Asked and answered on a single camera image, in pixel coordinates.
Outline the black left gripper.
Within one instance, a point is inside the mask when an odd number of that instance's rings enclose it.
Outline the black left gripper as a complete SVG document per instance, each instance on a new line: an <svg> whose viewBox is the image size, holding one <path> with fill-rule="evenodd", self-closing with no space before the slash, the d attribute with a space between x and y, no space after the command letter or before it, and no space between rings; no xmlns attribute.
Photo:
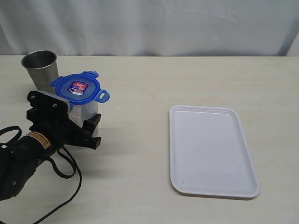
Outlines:
<svg viewBox="0 0 299 224"><path fill-rule="evenodd" d="M33 125L26 138L35 141L42 149L58 149L70 145L96 150L100 146L101 137L89 135L98 133L100 113L84 120L82 128L69 119L68 112L58 109L42 111L31 107L27 110L27 119Z"/></svg>

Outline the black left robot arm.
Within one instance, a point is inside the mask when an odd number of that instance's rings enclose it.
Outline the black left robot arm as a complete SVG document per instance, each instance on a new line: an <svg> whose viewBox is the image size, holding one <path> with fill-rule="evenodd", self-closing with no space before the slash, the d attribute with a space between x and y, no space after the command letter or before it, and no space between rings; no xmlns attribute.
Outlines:
<svg viewBox="0 0 299 224"><path fill-rule="evenodd" d="M52 164L58 176L72 178L73 174L67 175L58 169L51 156L64 145L96 149L101 138L93 134L100 118L101 114L97 113L79 127L69 119L66 106L33 106L27 111L27 119L33 123L28 134L21 137L18 126L2 129L1 133L18 130L18 134L0 145L0 199L17 196L45 161Z"/></svg>

